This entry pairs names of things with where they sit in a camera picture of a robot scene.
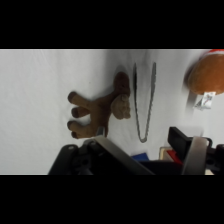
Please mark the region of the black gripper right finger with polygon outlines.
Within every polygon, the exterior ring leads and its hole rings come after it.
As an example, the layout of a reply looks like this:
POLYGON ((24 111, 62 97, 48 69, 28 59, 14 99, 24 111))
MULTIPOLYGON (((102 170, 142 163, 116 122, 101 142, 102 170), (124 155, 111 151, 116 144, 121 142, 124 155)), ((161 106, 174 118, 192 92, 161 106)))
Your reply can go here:
POLYGON ((203 175, 210 170, 224 175, 224 143, 213 147, 208 137, 188 137, 177 127, 170 127, 168 143, 183 163, 183 175, 203 175))

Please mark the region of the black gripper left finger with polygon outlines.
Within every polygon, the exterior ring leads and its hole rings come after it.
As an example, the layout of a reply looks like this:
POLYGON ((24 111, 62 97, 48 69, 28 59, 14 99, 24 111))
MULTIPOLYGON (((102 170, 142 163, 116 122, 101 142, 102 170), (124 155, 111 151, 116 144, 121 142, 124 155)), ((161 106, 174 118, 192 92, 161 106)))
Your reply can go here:
POLYGON ((49 175, 153 175, 153 172, 107 138, 97 136, 81 147, 63 146, 49 175))

